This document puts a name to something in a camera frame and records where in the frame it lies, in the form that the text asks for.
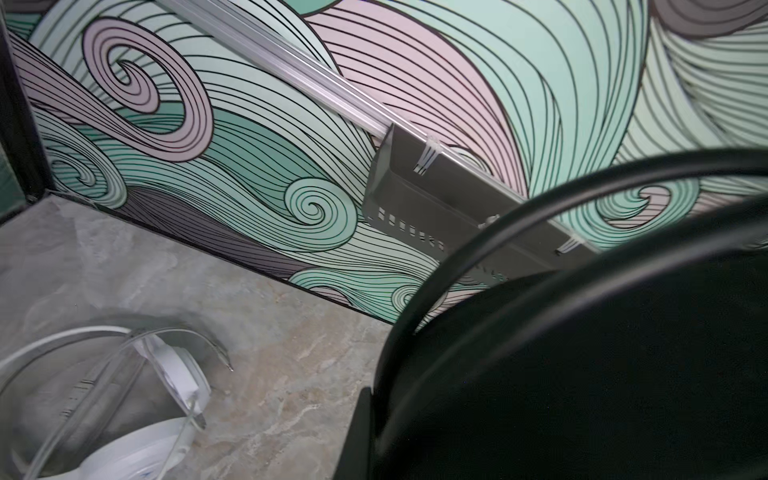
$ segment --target pink swirl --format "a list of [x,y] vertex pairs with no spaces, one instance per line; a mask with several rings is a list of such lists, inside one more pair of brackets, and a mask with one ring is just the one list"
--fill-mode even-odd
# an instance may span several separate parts
[[160,104],[157,87],[146,72],[128,61],[120,62],[128,76],[124,83],[114,76],[109,51],[135,48],[157,62],[181,97],[184,120],[165,134],[141,129],[113,112],[88,89],[35,47],[11,35],[14,58],[27,96],[36,106],[56,111],[90,125],[152,157],[165,161],[188,161],[202,154],[213,136],[214,113],[202,82],[192,67],[160,37],[119,18],[98,18],[83,34],[83,53],[88,70],[112,98],[142,113],[152,113]]

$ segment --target headphones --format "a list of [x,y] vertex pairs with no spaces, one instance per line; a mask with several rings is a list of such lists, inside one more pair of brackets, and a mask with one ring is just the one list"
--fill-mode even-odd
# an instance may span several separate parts
[[[100,336],[123,336],[125,340],[107,354],[71,391],[62,411],[61,422],[49,434],[35,457],[27,465],[16,452],[9,452],[6,462],[23,480],[35,480],[62,439],[68,438],[82,424],[88,410],[104,396],[115,376],[131,369],[136,373],[145,363],[154,368],[166,390],[185,416],[165,420],[138,429],[91,453],[80,465],[49,480],[160,480],[189,452],[197,430],[205,428],[203,411],[210,400],[210,385],[192,355],[184,348],[169,346],[157,334],[189,333],[205,340],[218,358],[233,371],[227,353],[206,336],[192,329],[168,327],[150,331],[119,326],[88,326],[45,337],[17,350],[0,361],[0,394],[24,370],[46,354],[63,346]],[[138,353],[131,355],[131,350]],[[131,383],[125,386],[125,392]],[[112,414],[118,406],[113,406]]]

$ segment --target gray marble surface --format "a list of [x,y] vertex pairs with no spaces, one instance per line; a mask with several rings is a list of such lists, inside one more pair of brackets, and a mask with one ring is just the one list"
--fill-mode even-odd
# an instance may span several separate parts
[[96,323],[182,322],[210,332],[235,372],[188,346],[214,392],[207,430],[169,475],[185,480],[329,478],[389,331],[56,197],[0,227],[0,313],[0,357]]

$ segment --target black curved tube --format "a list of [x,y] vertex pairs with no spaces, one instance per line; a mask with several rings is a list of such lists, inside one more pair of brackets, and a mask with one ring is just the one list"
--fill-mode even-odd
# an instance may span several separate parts
[[[391,458],[402,439],[419,429],[419,422],[434,419],[439,408],[435,398],[445,399],[461,386],[472,385],[500,359],[554,326],[632,286],[716,257],[766,232],[768,194],[649,233],[533,287],[484,319],[411,385],[383,427],[376,456]],[[510,326],[506,320],[511,317],[523,326]]]
[[413,333],[443,292],[513,237],[590,200],[632,187],[710,175],[768,175],[767,150],[708,150],[663,155],[618,165],[570,181],[496,220],[445,259],[400,314],[382,348],[373,382],[375,407],[389,401],[392,382],[412,345]]

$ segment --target wave pattern wallpaper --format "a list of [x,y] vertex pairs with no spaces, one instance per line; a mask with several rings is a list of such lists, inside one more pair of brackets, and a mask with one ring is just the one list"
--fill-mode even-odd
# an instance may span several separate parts
[[[768,144],[768,0],[231,0],[529,198]],[[436,262],[362,217],[375,139],[145,0],[6,2],[57,188],[394,321]],[[560,221],[600,248],[768,190],[648,185]],[[458,283],[437,313],[482,290]]]

